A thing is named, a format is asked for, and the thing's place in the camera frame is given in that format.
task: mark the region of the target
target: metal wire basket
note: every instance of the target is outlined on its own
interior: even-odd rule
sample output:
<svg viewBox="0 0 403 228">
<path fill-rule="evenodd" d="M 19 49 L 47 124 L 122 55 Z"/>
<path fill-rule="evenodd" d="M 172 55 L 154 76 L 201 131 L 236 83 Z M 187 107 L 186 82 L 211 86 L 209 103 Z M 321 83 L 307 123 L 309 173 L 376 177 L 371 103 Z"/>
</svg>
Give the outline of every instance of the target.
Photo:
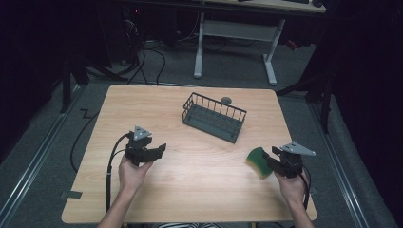
<svg viewBox="0 0 403 228">
<path fill-rule="evenodd" d="M 183 105 L 184 124 L 235 143 L 246 111 L 193 92 Z"/>
</svg>

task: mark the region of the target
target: metal frame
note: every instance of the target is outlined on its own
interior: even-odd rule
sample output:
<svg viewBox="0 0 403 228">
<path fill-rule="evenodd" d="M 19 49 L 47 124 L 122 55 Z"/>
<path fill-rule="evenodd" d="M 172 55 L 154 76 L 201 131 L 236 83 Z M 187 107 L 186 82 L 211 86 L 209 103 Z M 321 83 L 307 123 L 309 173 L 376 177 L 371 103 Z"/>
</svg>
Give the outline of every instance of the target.
<svg viewBox="0 0 403 228">
<path fill-rule="evenodd" d="M 205 20 L 204 13 L 201 13 L 199 27 L 199 45 L 196 53 L 195 72 L 193 76 L 200 78 L 202 76 L 202 42 L 205 35 L 220 36 L 247 40 L 257 40 L 271 42 L 268 53 L 263 55 L 263 63 L 266 67 L 267 78 L 269 84 L 275 86 L 277 84 L 276 75 L 272 66 L 272 58 L 278 44 L 279 36 L 284 27 L 285 19 L 280 19 L 276 27 L 258 26 L 242 23 L 232 23 L 214 20 Z"/>
</svg>

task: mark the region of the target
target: black cable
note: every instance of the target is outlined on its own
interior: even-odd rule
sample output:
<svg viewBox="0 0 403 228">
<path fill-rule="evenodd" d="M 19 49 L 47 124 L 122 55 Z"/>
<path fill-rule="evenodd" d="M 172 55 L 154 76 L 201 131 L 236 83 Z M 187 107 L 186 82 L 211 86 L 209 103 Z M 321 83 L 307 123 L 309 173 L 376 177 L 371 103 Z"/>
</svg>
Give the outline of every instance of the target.
<svg viewBox="0 0 403 228">
<path fill-rule="evenodd" d="M 155 49 L 155 48 L 159 48 L 160 46 L 161 46 L 161 41 L 160 40 L 154 40 L 154 41 L 151 41 L 151 40 L 148 40 L 148 41 L 145 41 L 146 43 L 158 43 L 158 45 L 156 45 L 155 47 L 148 47 L 147 49 Z"/>
<path fill-rule="evenodd" d="M 122 153 L 122 152 L 124 152 L 124 151 L 125 151 L 125 149 L 121 149 L 121 150 L 119 150 L 118 152 L 116 152 L 116 153 L 113 155 L 112 160 L 115 158 L 115 156 L 116 156 L 117 154 Z"/>
<path fill-rule="evenodd" d="M 144 53 L 144 46 L 143 46 L 143 60 L 142 60 L 142 64 L 139 65 L 139 69 L 137 69 L 137 71 L 133 74 L 133 76 L 131 76 L 131 78 L 127 81 L 127 85 L 129 85 L 131 83 L 131 81 L 133 81 L 134 77 L 137 75 L 137 73 L 139 73 L 139 71 L 143 68 L 144 65 L 144 61 L 145 61 L 145 53 Z"/>
<path fill-rule="evenodd" d="M 305 174 L 307 175 L 307 178 L 308 178 L 308 187 L 309 187 L 309 189 L 311 189 L 311 185 L 312 185 L 311 173 L 309 172 L 309 170 L 306 166 L 303 166 L 303 169 L 305 170 Z"/>
<path fill-rule="evenodd" d="M 157 80 L 156 80 L 156 81 L 157 81 L 157 86 L 159 86 L 159 85 L 160 85 L 160 76 L 161 76 L 161 73 L 163 72 L 163 69 L 165 68 L 166 60 L 165 60 L 165 57 L 163 56 L 163 54 L 160 53 L 158 50 L 149 49 L 149 48 L 148 48 L 147 50 L 154 51 L 154 52 L 160 54 L 161 57 L 163 57 L 163 66 L 161 67 L 160 72 L 159 72 L 158 75 L 157 75 Z"/>
<path fill-rule="evenodd" d="M 77 167 L 74 165 L 74 161 L 73 161 L 73 152 L 74 152 L 75 146 L 77 145 L 77 142 L 79 141 L 79 139 L 80 139 L 81 135 L 83 134 L 84 130 L 88 127 L 88 125 L 89 125 L 89 124 L 95 119 L 95 117 L 97 117 L 99 114 L 100 114 L 100 112 L 98 111 L 97 113 L 95 113 L 95 114 L 91 117 L 91 119 L 89 119 L 89 121 L 86 123 L 86 125 L 84 125 L 84 127 L 81 129 L 81 131 L 80 131 L 80 133 L 78 134 L 76 140 L 74 141 L 73 146 L 71 147 L 71 150 L 70 150 L 70 164 L 71 164 L 71 167 L 73 168 L 73 170 L 74 170 L 76 173 L 78 172 L 78 169 L 77 169 Z"/>
<path fill-rule="evenodd" d="M 123 69 L 122 71 L 119 71 L 119 72 L 117 72 L 117 73 L 115 73 L 115 74 L 118 75 L 118 76 L 125 75 L 125 74 L 127 74 L 127 73 L 133 71 L 133 70 L 136 68 L 136 66 L 137 66 L 137 62 L 136 62 L 136 60 L 134 60 L 133 63 L 131 63 L 128 68 Z M 92 75 L 92 76 L 95 76 L 95 77 L 98 77 L 98 78 L 105 77 L 104 74 L 96 73 L 96 72 L 90 70 L 89 68 L 86 69 L 86 72 L 87 72 L 88 74 L 90 74 L 90 75 Z"/>
<path fill-rule="evenodd" d="M 143 71 L 142 68 L 140 69 L 140 72 L 141 72 L 142 75 L 143 75 L 145 85 L 148 86 L 148 81 L 147 81 L 147 78 L 146 78 L 145 75 L 144 75 L 144 71 Z"/>
<path fill-rule="evenodd" d="M 199 37 L 198 35 L 194 35 L 194 36 L 192 36 L 192 35 L 195 33 L 195 30 L 196 30 L 196 28 L 198 27 L 199 18 L 200 18 L 200 17 L 201 17 L 201 14 L 198 13 L 198 17 L 196 18 L 195 26 L 194 26 L 193 29 L 190 31 L 189 35 L 187 35 L 187 36 L 186 36 L 185 38 L 183 38 L 183 39 L 177 40 L 177 44 L 179 44 L 179 45 L 181 46 L 180 42 L 182 42 L 182 41 L 187 41 L 187 40 L 191 40 L 191 39 L 194 39 L 194 38 L 196 38 L 196 37 Z"/>
<path fill-rule="evenodd" d="M 133 132 L 129 132 L 127 134 L 124 134 L 121 138 L 119 138 L 119 140 L 116 141 L 112 152 L 110 153 L 109 163 L 107 164 L 107 171 L 106 171 L 106 212 L 110 208 L 110 177 L 112 176 L 112 161 L 113 161 L 113 158 L 115 157 L 115 155 L 117 154 L 117 153 L 115 153 L 115 151 L 116 151 L 116 148 L 118 147 L 119 143 L 124 138 L 129 138 L 132 134 L 133 134 Z"/>
<path fill-rule="evenodd" d="M 223 49 L 223 48 L 225 48 L 226 47 L 226 45 L 227 45 L 227 39 L 226 38 L 223 38 L 223 37 L 216 37 L 216 38 L 213 38 L 213 37 L 209 37 L 209 39 L 205 39 L 206 41 L 214 41 L 214 40 L 222 40 L 222 45 L 221 45 L 221 47 L 218 47 L 218 48 L 208 48 L 208 47 L 206 47 L 205 45 L 203 45 L 203 48 L 204 49 L 206 49 L 206 50 L 211 50 L 211 51 L 219 51 L 219 50 L 221 50 L 221 49 Z"/>
<path fill-rule="evenodd" d="M 178 41 L 176 44 L 184 48 L 192 48 L 197 46 L 199 43 L 198 41 L 194 41 L 195 38 L 199 38 L 199 36 L 189 37 L 186 40 Z"/>
<path fill-rule="evenodd" d="M 304 208 L 306 210 L 308 208 L 308 200 L 309 200 L 309 192 L 310 192 L 311 184 L 308 185 L 306 179 L 302 176 L 302 174 L 300 174 L 296 170 L 296 168 L 290 163 L 290 161 L 288 161 L 288 159 L 286 159 L 286 158 L 284 158 L 284 159 L 290 165 L 290 167 L 293 169 L 293 171 L 299 175 L 299 177 L 303 181 L 303 184 L 305 185 L 305 198 L 304 198 L 304 201 L 303 201 L 303 206 L 304 206 Z"/>
<path fill-rule="evenodd" d="M 263 43 L 262 41 L 259 41 L 259 40 L 253 40 L 253 41 L 249 41 L 250 42 L 249 44 L 243 44 L 240 42 L 235 42 L 234 40 L 235 39 L 229 39 L 227 41 L 227 43 L 229 43 L 231 45 L 242 46 L 242 47 L 251 47 L 251 46 L 256 46 L 256 45 Z"/>
</svg>

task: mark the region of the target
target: wooden table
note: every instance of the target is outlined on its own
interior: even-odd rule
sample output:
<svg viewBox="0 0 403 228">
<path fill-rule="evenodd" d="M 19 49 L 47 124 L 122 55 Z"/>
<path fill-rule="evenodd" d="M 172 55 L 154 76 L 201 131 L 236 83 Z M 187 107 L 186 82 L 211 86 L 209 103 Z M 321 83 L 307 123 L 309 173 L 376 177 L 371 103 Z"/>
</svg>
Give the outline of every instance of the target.
<svg viewBox="0 0 403 228">
<path fill-rule="evenodd" d="M 234 4 L 245 7 L 268 8 L 277 10 L 294 10 L 294 11 L 319 12 L 319 13 L 326 12 L 326 8 L 324 6 L 321 6 L 320 8 L 315 7 L 312 4 L 312 0 L 310 0 L 308 4 L 283 1 L 283 0 L 269 0 L 269 1 L 253 0 L 244 2 L 239 2 L 238 0 L 203 0 L 203 1 L 210 3 Z"/>
<path fill-rule="evenodd" d="M 182 123 L 182 106 L 192 92 L 247 111 L 236 143 Z M 237 222 L 291 220 L 274 175 L 261 180 L 245 163 L 259 146 L 266 151 L 291 141 L 276 93 L 268 89 L 113 85 L 94 127 L 62 219 L 99 222 L 106 209 L 106 167 L 115 142 L 134 126 L 152 132 L 147 148 L 167 143 L 163 158 L 148 171 L 126 222 Z M 122 141 L 119 149 L 125 148 Z M 119 190 L 113 162 L 112 200 Z M 313 202 L 308 214 L 317 217 Z"/>
</svg>

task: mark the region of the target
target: green sponge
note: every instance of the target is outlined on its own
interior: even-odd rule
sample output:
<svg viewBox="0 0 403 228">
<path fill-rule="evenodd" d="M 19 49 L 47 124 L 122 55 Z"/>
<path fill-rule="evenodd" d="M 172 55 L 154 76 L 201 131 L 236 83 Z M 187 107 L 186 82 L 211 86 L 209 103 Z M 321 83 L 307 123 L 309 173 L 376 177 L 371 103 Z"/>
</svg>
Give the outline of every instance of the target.
<svg viewBox="0 0 403 228">
<path fill-rule="evenodd" d="M 263 158 L 263 153 L 263 148 L 258 147 L 253 149 L 246 158 L 246 163 L 258 173 L 261 179 L 267 178 L 273 172 L 273 169 L 267 165 L 266 159 Z"/>
</svg>

